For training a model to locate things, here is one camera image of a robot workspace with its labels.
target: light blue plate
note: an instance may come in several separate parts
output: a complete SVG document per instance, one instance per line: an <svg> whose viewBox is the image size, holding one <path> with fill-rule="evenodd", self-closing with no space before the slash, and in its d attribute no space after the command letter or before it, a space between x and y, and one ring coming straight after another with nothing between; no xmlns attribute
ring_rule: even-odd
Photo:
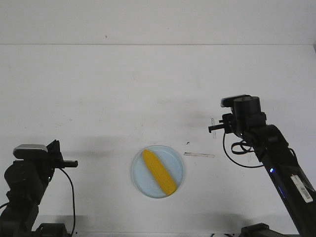
<svg viewBox="0 0 316 237"><path fill-rule="evenodd" d="M146 196L151 198L164 198L167 195L160 189L159 185L147 169L143 160L143 150L153 152L162 165L166 168L177 185L182 183L184 170L180 155L170 147L150 146L142 149L135 157L132 165L132 179L135 186Z"/></svg>

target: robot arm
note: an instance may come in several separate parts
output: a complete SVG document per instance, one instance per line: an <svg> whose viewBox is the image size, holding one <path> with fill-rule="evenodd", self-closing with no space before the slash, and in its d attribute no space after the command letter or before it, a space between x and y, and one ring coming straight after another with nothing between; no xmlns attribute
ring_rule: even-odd
<svg viewBox="0 0 316 237"><path fill-rule="evenodd" d="M38 205L55 168L77 167L78 162L64 161L56 140L47 147L20 145L13 154L21 160L14 161L4 174L10 191L6 194L9 203L0 216L0 236L29 237L39 212ZM38 233L43 229L47 229L45 224L33 236L42 236Z"/></svg>
<svg viewBox="0 0 316 237"><path fill-rule="evenodd" d="M300 235L316 237L316 192L281 132L274 125L266 125L259 98L250 95L224 98L221 106L230 107L232 113L223 115L222 124L209 127L209 132L224 128L225 133L234 133L250 145Z"/></svg>

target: yellow corn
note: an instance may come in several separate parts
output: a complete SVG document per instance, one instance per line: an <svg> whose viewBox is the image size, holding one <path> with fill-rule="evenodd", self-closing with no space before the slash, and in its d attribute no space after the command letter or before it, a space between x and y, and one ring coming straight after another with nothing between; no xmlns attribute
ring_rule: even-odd
<svg viewBox="0 0 316 237"><path fill-rule="evenodd" d="M177 190L177 185L173 181L168 171L161 164L158 157L151 151L143 151L144 162L152 176L160 186L161 190L168 196Z"/></svg>

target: black cable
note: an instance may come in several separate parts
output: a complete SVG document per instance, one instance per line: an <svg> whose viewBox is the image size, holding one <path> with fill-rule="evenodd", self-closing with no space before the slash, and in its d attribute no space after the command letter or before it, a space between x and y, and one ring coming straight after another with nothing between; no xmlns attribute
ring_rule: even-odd
<svg viewBox="0 0 316 237"><path fill-rule="evenodd" d="M228 157L228 159L231 160L231 162L235 163L236 165L239 165L241 167L244 167L244 168L259 168L259 167L262 167L263 165L257 165L257 166L247 166L247 165L243 165L243 164L239 164L237 163L236 161L234 161L232 158L230 158L230 156L228 155L227 151L226 151L226 148L225 148L225 135L226 133L224 132L224 136L223 136L223 149L224 149L224 152L226 154L226 156Z"/></svg>
<svg viewBox="0 0 316 237"><path fill-rule="evenodd" d="M3 208L3 207L5 207L5 206L8 206L8 204L9 204L9 203L7 202L7 203L1 205L1 206L0 206L0 209Z"/></svg>
<svg viewBox="0 0 316 237"><path fill-rule="evenodd" d="M71 189L73 192L73 211L74 211L74 223L73 223L73 230L71 231L70 236L72 237L75 231L75 226L76 226L76 209L75 209L75 191L74 191L74 185L73 182L71 181L71 178L69 177L69 175L66 173L66 171L64 171L63 169L59 168L69 179L69 182L71 184Z"/></svg>
<svg viewBox="0 0 316 237"><path fill-rule="evenodd" d="M235 146L240 146L240 148L243 150L242 152L238 152L238 151L234 151L234 147ZM232 153L235 155L244 155L246 153L250 153L250 152L254 152L251 150L251 145L249 145L248 143L246 143L244 140L242 140L241 142L235 142L232 144L231 146L231 150Z"/></svg>

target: white label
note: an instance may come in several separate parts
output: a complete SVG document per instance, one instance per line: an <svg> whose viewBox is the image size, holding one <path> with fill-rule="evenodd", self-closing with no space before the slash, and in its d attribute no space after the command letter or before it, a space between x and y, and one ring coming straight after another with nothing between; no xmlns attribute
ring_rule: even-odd
<svg viewBox="0 0 316 237"><path fill-rule="evenodd" d="M295 186L297 187L297 190L300 192L300 194L302 195L304 201L306 203L312 202L313 198L311 197L310 193L307 191L307 189L305 188L305 185L302 183L300 177L298 177L298 175L292 175L291 179L293 180L293 183L295 184Z"/></svg>

